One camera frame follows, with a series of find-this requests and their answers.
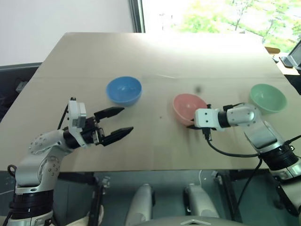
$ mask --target pink bowl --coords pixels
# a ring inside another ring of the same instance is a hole
[[[183,93],[174,98],[174,112],[175,118],[183,125],[190,126],[194,122],[194,113],[199,108],[207,108],[204,100],[196,95]]]

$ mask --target blue bowl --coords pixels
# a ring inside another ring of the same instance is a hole
[[[141,83],[133,77],[119,77],[112,80],[106,88],[108,98],[121,106],[131,106],[142,93]]]

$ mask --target green bowl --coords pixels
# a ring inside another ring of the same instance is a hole
[[[286,106],[286,97],[277,88],[268,84],[257,84],[251,88],[250,101],[262,114],[280,112]]]

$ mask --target bowl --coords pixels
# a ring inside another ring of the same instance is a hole
[[[259,107],[262,114],[280,112],[286,106],[284,94],[268,84],[257,84],[251,88],[250,102]]]
[[[194,122],[195,111],[199,108],[207,108],[204,100],[194,94],[183,93],[174,98],[173,102],[175,118],[183,125],[190,126]]]
[[[112,102],[121,106],[131,106],[139,100],[142,86],[136,78],[124,76],[112,80],[107,85],[106,93]]]

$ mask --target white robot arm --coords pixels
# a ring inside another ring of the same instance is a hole
[[[129,134],[133,127],[119,129],[105,136],[103,129],[98,126],[100,119],[112,117],[123,109],[108,108],[86,119],[85,105],[71,99],[65,110],[69,120],[68,127],[40,134],[31,142],[28,155],[19,166],[9,166],[8,171],[16,178],[16,187],[13,201],[10,203],[10,213],[4,225],[50,225],[53,215],[53,190],[63,157],[80,146],[106,146]]]
[[[255,106],[241,103],[225,106],[223,110],[198,109],[194,122],[195,127],[203,128],[209,144],[210,129],[224,131],[227,127],[242,127],[257,156],[264,160],[274,179],[279,181],[276,189],[285,207],[295,216],[300,214],[301,159],[293,153],[292,140],[284,141],[268,122],[261,119],[261,113]]]

